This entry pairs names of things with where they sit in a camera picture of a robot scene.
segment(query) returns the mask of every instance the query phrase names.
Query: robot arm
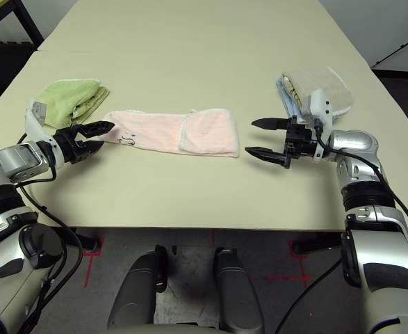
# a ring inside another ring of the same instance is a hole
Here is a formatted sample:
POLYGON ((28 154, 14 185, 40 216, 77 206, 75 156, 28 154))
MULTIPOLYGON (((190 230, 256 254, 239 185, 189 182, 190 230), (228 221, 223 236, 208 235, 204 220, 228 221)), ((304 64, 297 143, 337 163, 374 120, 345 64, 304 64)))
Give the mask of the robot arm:
POLYGON ((325 122, 329 122, 319 117, 319 110, 323 109, 320 104, 329 106, 329 101, 325 98, 311 101, 318 101, 315 112, 307 118, 308 126, 314 127, 315 132, 297 124, 296 118, 255 120, 252 124, 263 129, 287 131, 284 152, 266 148, 245 150, 284 168, 290 167, 291 159, 301 156, 317 162, 314 159, 317 154, 336 162, 346 217, 342 234, 343 273, 349 284, 360 287, 364 293, 366 333, 408 333, 408 227, 402 212, 395 208, 393 194, 383 184, 386 177, 377 158, 377 140, 362 131, 332 131, 331 123, 327 124, 329 136, 320 136, 325 122), (383 180, 357 157, 376 166, 383 180))
POLYGON ((17 187, 56 169, 75 164, 94 154, 103 141, 84 141, 109 132, 110 122, 74 125, 50 136, 34 114, 26 114, 26 132, 31 141, 0 150, 0 328, 17 333, 51 268, 63 254, 63 243, 52 228, 39 224, 38 215, 27 207, 17 187))

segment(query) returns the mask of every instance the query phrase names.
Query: light blue towel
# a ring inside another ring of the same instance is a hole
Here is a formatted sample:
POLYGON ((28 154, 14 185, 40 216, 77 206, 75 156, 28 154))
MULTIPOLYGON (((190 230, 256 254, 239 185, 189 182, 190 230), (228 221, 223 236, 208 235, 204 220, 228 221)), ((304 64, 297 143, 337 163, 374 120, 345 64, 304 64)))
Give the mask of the light blue towel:
POLYGON ((282 78, 279 78, 276 81, 276 86, 278 86, 278 91, 281 95, 282 103, 284 103, 284 106, 286 107, 287 115, 289 117, 296 116, 298 123, 305 123, 304 119, 302 118, 300 108, 296 105, 296 103, 292 100, 290 95, 285 90, 282 84, 282 78))

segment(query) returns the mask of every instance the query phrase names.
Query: beige towel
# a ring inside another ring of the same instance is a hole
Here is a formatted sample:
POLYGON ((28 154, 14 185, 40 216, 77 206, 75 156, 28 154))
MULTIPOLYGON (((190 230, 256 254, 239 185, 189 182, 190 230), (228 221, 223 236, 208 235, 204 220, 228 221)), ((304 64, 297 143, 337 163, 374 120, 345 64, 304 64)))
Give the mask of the beige towel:
POLYGON ((282 84, 292 100, 302 108, 302 101, 314 90, 323 89, 332 105, 336 118, 347 113, 354 103, 352 93, 345 82, 328 66, 302 68, 282 73, 282 84))

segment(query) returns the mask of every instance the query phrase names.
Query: pink towel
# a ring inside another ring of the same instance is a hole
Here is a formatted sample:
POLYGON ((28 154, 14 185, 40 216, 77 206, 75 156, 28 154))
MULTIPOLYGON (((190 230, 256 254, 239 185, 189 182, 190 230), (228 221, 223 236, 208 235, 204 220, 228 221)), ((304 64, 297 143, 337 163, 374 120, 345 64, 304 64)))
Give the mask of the pink towel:
POLYGON ((231 111, 208 109, 187 114, 111 111, 114 128, 101 139, 146 150, 177 154, 239 157, 239 138, 231 111))

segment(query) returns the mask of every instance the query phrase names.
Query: white table surface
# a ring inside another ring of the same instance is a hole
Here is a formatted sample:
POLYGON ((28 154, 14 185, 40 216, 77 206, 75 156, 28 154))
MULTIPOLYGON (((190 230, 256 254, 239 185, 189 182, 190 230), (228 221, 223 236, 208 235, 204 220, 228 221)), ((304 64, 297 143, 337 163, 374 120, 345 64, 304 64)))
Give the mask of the white table surface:
MULTIPOLYGON (((145 19, 138 16, 143 36, 129 36, 131 51, 92 52, 86 49, 91 36, 83 33, 83 51, 66 51, 60 45, 61 51, 34 53, 0 98, 0 149, 20 137, 28 100, 41 89, 57 79, 95 77, 111 93, 88 121, 114 110, 187 113, 221 107, 234 112, 242 148, 282 151, 284 132, 267 132, 250 123, 286 117, 275 87, 284 70, 331 65, 356 99, 335 128, 362 129, 377 137, 386 175, 408 206, 408 119, 319 3, 264 1, 256 7, 245 1, 235 1, 237 6, 233 1, 198 1, 197 10, 179 2, 169 1, 175 6, 168 8, 190 23, 186 29, 179 29, 183 22, 177 19, 171 27, 162 15, 140 10, 139 16, 146 14, 145 19), (224 21, 219 11, 210 15, 204 2, 220 3, 224 10, 232 3, 236 26, 233 17, 224 21), (299 10, 289 11, 297 5, 299 10), (153 26, 165 28, 156 35, 153 26)), ((93 12, 103 9, 100 1, 90 3, 93 12)), ((102 29, 117 27, 122 7, 116 6, 114 14, 115 19, 105 20, 109 24, 102 21, 102 29)), ((86 16, 79 14, 80 25, 86 16)), ((64 26, 65 20, 48 45, 64 26)), ((97 43, 103 42, 97 37, 97 43)), ((335 167, 301 158, 285 170, 244 151, 239 159, 191 157, 105 144, 88 161, 63 167, 55 182, 32 188, 70 226, 342 230, 344 209, 335 167)))

